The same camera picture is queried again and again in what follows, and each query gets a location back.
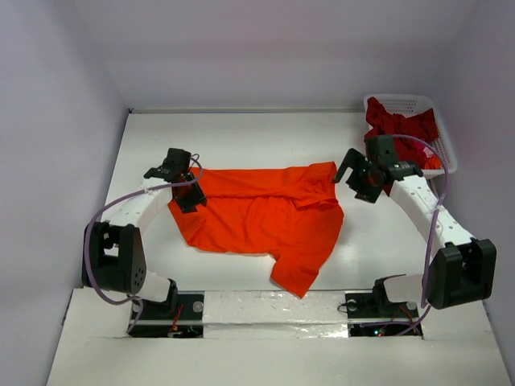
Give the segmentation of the orange t shirt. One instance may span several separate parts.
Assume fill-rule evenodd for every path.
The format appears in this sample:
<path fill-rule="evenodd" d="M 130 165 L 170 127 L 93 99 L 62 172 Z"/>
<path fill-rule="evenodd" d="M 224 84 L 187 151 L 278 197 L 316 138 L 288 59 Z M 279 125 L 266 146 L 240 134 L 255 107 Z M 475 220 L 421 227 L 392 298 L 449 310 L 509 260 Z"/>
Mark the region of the orange t shirt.
<path fill-rule="evenodd" d="M 186 244 L 204 252 L 268 254 L 270 279 L 303 298 L 344 223 L 334 162 L 285 169 L 204 170 L 207 203 L 184 214 L 168 204 Z"/>

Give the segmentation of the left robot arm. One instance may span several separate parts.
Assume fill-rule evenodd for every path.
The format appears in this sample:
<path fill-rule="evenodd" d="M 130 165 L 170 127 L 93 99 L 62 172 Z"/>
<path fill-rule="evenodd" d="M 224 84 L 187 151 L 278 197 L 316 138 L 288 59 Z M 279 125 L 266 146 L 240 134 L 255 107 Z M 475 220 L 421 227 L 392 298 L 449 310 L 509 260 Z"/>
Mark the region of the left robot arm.
<path fill-rule="evenodd" d="M 118 305 L 108 291 L 125 294 L 132 302 L 150 302 L 162 318 L 178 308 L 175 283 L 146 266 L 142 235 L 155 217 L 173 203 L 188 215 L 207 198 L 199 180 L 203 173 L 198 154 L 170 148 L 162 164 L 151 167 L 138 191 L 105 205 L 84 230 L 82 282 L 106 302 Z"/>

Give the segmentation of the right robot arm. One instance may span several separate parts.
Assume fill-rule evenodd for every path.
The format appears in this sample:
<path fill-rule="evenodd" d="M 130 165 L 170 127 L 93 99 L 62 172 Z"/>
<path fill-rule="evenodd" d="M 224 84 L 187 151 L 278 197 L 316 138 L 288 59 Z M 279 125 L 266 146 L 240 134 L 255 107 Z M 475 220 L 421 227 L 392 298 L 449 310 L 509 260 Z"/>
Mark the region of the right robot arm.
<path fill-rule="evenodd" d="M 408 216 L 426 241 L 420 275 L 384 277 L 370 296 L 372 309 L 391 314 L 400 303 L 442 310 L 490 298 L 496 268 L 496 247 L 462 227 L 443 206 L 444 195 L 428 187 L 422 169 L 402 161 L 396 135 L 365 139 L 365 152 L 347 151 L 333 181 L 349 173 L 347 185 L 357 199 L 376 203 L 386 194 Z"/>

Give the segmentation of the dark red t shirt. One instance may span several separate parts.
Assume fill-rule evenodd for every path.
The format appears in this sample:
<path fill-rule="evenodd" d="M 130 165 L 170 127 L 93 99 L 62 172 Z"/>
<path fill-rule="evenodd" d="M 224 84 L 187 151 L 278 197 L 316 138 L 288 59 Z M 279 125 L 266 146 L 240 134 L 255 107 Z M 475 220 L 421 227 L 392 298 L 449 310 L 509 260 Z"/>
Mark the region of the dark red t shirt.
<path fill-rule="evenodd" d="M 423 140 L 427 144 L 439 138 L 433 109 L 412 117 L 398 113 L 388 113 L 385 107 L 375 97 L 367 101 L 365 120 L 372 129 L 364 136 L 365 139 L 378 135 L 402 134 Z M 434 155 L 427 146 L 406 138 L 395 138 L 395 150 L 401 161 L 413 161 L 423 169 L 425 161 Z"/>

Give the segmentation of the small orange garment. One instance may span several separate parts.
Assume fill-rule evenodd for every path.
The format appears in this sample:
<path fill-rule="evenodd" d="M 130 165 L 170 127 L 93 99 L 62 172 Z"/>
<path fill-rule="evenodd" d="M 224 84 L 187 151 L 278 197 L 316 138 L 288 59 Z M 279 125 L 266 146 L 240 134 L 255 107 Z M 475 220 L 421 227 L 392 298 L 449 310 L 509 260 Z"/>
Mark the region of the small orange garment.
<path fill-rule="evenodd" d="M 442 162 L 436 155 L 431 155 L 425 161 L 424 170 L 440 170 L 442 168 Z"/>

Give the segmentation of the white plastic basket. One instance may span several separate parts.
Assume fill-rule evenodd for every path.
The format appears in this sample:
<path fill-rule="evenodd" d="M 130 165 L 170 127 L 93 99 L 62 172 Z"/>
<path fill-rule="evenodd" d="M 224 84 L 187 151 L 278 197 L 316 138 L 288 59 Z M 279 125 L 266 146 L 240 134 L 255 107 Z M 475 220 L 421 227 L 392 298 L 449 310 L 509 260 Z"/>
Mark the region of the white plastic basket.
<path fill-rule="evenodd" d="M 437 110 L 434 102 L 427 96 L 419 96 L 412 94 L 395 94 L 395 93 L 378 93 L 370 94 L 364 97 L 365 115 L 368 107 L 368 99 L 375 97 L 385 107 L 388 113 L 398 113 L 405 117 L 412 117 L 427 111 L 428 109 L 434 110 L 435 122 L 438 127 L 439 138 L 433 141 L 431 144 L 427 144 L 423 140 L 420 140 L 409 135 L 402 135 L 401 138 L 410 139 L 416 142 L 420 142 L 427 146 L 429 150 L 442 162 L 442 168 L 440 170 L 424 170 L 422 172 L 426 179 L 433 179 L 439 175 L 442 175 L 445 170 L 454 172 L 457 169 L 457 161 L 455 158 L 454 150 L 452 149 L 451 141 L 447 134 L 447 129 L 443 123 L 439 111 Z"/>

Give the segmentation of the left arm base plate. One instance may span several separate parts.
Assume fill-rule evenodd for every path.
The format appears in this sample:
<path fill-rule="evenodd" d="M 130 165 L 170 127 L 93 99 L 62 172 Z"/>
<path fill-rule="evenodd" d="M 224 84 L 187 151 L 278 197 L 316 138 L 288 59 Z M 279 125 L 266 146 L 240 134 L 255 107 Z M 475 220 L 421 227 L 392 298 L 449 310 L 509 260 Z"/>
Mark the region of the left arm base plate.
<path fill-rule="evenodd" d="M 168 304 L 143 302 L 143 310 L 129 332 L 133 338 L 196 339 L 204 335 L 204 292 L 179 292 L 172 310 Z"/>

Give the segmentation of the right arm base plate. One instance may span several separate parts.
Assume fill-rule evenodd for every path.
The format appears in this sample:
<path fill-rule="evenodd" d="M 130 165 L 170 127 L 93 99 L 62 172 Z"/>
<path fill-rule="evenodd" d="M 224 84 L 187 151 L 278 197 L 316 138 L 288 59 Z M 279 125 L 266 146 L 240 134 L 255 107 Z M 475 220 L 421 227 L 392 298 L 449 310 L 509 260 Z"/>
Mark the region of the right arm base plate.
<path fill-rule="evenodd" d="M 351 292 L 337 307 L 347 316 L 352 338 L 380 338 L 400 334 L 419 318 L 416 303 L 380 303 L 372 292 Z"/>

